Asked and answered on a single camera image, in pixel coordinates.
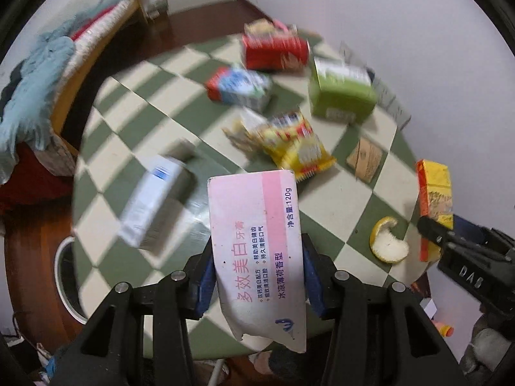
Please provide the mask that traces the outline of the yellow orange box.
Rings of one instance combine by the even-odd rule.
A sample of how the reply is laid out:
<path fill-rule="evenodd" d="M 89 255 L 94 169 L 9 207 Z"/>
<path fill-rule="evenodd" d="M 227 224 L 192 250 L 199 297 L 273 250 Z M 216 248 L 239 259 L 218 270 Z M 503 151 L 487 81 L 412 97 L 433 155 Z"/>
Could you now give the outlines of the yellow orange box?
<path fill-rule="evenodd" d="M 452 229 L 454 226 L 452 184 L 449 167 L 434 161 L 417 161 L 420 216 Z"/>

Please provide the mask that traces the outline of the orange peel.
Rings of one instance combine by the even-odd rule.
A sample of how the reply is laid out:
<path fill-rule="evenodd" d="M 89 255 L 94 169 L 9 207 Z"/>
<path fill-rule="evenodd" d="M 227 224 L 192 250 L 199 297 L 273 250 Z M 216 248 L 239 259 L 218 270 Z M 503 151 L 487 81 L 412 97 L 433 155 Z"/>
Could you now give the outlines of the orange peel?
<path fill-rule="evenodd" d="M 407 258 L 409 246 L 406 241 L 398 239 L 391 230 L 398 221 L 391 216 L 378 220 L 369 237 L 369 246 L 373 255 L 381 262 L 396 264 Z"/>

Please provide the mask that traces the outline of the pink white toothpaste box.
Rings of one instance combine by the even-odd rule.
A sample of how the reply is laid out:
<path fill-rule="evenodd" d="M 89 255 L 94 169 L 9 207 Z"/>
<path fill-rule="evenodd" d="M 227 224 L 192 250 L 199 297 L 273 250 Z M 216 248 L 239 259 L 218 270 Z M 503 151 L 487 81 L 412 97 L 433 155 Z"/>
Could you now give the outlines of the pink white toothpaste box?
<path fill-rule="evenodd" d="M 207 183 L 222 313 L 232 334 L 306 350 L 298 192 L 287 170 L 216 176 Z"/>

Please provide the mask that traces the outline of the white blue carton box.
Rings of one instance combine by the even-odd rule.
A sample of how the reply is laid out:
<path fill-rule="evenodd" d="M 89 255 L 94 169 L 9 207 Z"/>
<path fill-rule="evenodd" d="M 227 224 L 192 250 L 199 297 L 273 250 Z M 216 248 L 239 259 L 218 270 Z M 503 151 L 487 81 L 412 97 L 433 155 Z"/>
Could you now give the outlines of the white blue carton box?
<path fill-rule="evenodd" d="M 153 250 L 172 222 L 175 204 L 186 199 L 192 185 L 192 173 L 183 161 L 154 157 L 120 216 L 118 236 L 129 247 Z"/>

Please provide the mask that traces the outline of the brown cardboard piece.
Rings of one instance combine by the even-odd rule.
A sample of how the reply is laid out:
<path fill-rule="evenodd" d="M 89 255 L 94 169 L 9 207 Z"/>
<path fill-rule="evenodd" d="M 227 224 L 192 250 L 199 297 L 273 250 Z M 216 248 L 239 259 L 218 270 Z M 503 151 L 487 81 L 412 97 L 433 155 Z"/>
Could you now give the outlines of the brown cardboard piece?
<path fill-rule="evenodd" d="M 374 178 L 383 156 L 383 151 L 372 141 L 361 137 L 348 155 L 346 162 L 353 169 L 354 176 L 365 183 Z"/>

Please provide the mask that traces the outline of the yellow snack bag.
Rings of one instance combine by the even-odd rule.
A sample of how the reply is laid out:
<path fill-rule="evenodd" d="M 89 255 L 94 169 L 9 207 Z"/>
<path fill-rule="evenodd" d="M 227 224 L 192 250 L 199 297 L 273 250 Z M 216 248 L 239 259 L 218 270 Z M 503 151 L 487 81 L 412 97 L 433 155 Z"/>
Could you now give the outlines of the yellow snack bag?
<path fill-rule="evenodd" d="M 266 120 L 250 136 L 279 169 L 292 171 L 297 182 L 328 170 L 336 162 L 301 111 Z"/>

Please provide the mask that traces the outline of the white wrapper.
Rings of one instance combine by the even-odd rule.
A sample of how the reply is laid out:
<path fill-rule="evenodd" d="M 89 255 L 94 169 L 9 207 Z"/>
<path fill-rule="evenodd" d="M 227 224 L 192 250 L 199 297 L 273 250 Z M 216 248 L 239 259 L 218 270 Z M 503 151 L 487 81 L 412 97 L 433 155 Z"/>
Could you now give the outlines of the white wrapper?
<path fill-rule="evenodd" d="M 254 110 L 243 107 L 229 127 L 223 128 L 223 133 L 229 142 L 238 150 L 246 153 L 255 152 L 260 148 L 257 133 L 265 125 L 266 119 Z"/>

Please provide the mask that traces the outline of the green tissue box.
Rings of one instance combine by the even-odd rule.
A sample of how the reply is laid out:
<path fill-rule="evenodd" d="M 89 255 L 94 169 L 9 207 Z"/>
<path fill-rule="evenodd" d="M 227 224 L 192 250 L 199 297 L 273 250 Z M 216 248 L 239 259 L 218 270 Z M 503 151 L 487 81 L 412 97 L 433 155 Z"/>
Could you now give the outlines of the green tissue box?
<path fill-rule="evenodd" d="M 360 124 L 370 116 L 378 98 L 366 69 L 315 57 L 311 72 L 308 94 L 314 117 Z"/>

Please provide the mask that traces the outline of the white round trash bin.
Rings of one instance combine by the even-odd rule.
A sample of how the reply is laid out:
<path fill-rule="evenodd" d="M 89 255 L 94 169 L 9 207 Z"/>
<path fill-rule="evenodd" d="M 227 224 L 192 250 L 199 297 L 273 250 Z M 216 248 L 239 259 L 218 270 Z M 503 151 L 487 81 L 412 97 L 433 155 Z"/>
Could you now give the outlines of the white round trash bin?
<path fill-rule="evenodd" d="M 68 236 L 60 242 L 54 257 L 53 274 L 59 299 L 68 314 L 85 325 L 87 318 L 80 304 L 78 282 L 75 274 L 73 244 L 75 238 Z"/>

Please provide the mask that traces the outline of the orange cap bottle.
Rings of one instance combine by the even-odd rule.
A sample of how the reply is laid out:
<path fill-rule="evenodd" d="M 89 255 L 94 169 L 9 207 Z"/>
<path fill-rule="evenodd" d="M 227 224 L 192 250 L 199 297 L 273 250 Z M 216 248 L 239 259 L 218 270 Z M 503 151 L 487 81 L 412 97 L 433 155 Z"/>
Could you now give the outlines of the orange cap bottle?
<path fill-rule="evenodd" d="M 454 328 L 448 324 L 445 324 L 443 322 L 433 322 L 435 328 L 437 329 L 438 333 L 443 337 L 451 337 L 454 333 Z"/>

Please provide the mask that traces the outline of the checkered green white tablecloth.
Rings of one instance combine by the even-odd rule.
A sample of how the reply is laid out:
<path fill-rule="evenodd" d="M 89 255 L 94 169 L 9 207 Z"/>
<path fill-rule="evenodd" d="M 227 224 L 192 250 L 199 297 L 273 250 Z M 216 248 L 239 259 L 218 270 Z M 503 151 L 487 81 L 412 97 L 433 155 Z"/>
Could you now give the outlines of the checkered green white tablecloth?
<path fill-rule="evenodd" d="M 231 184 L 229 202 L 256 212 L 256 172 L 274 168 L 262 152 L 246 154 L 225 136 L 238 106 L 211 101 L 204 82 L 241 59 L 236 35 L 148 59 L 107 78 L 92 103 L 73 190 L 73 245 L 79 301 L 90 316 L 120 281 L 153 284 L 184 267 L 210 238 L 208 184 Z M 416 158 L 394 113 L 401 105 L 376 78 L 380 103 L 360 125 L 311 118 L 336 163 L 298 185 L 298 216 L 320 253 L 365 283 L 410 284 L 427 266 L 419 259 Z M 189 190 L 173 199 L 162 241 L 129 247 L 120 217 L 154 158 L 176 143 L 195 146 L 187 161 Z"/>

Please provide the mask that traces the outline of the red blue milk carton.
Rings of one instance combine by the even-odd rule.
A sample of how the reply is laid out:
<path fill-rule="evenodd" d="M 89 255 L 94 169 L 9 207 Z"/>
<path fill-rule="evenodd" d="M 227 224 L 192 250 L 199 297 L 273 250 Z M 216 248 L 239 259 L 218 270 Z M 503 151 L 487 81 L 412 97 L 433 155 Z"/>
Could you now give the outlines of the red blue milk carton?
<path fill-rule="evenodd" d="M 210 100 L 262 113 L 271 99 L 273 82 L 260 72 L 240 66 L 220 67 L 204 87 Z"/>

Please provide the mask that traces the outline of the pink toy pile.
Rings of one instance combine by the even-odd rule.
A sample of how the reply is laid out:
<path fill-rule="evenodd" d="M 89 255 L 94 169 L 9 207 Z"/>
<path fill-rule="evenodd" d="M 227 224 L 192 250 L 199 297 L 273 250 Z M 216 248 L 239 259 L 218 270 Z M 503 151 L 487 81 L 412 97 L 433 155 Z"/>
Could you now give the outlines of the pink toy pile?
<path fill-rule="evenodd" d="M 298 30 L 295 25 L 286 25 L 276 19 L 268 20 L 260 18 L 244 25 L 244 34 L 247 36 L 297 36 Z"/>

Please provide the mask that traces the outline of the light blue blanket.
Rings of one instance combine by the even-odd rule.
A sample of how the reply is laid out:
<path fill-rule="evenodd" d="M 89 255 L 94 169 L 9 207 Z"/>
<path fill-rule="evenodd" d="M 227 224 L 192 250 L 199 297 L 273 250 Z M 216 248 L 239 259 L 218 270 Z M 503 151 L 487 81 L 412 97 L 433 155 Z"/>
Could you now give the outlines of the light blue blanket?
<path fill-rule="evenodd" d="M 51 138 L 51 115 L 66 67 L 76 53 L 71 35 L 102 11 L 130 0 L 96 0 L 55 29 L 38 36 L 19 70 L 21 80 L 6 103 L 1 119 L 1 161 L 17 162 L 16 145 L 46 149 Z"/>

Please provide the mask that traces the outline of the wooden bed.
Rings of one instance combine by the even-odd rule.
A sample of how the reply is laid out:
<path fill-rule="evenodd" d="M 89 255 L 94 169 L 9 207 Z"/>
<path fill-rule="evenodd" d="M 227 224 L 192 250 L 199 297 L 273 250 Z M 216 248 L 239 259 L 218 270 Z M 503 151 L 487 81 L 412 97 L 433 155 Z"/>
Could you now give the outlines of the wooden bed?
<path fill-rule="evenodd" d="M 73 40 L 75 53 L 65 67 L 54 97 L 50 143 L 43 151 L 34 151 L 37 160 L 54 176 L 69 177 L 74 173 L 78 150 L 61 135 L 65 121 L 99 55 L 131 19 L 146 20 L 141 1 L 121 0 L 83 27 Z"/>

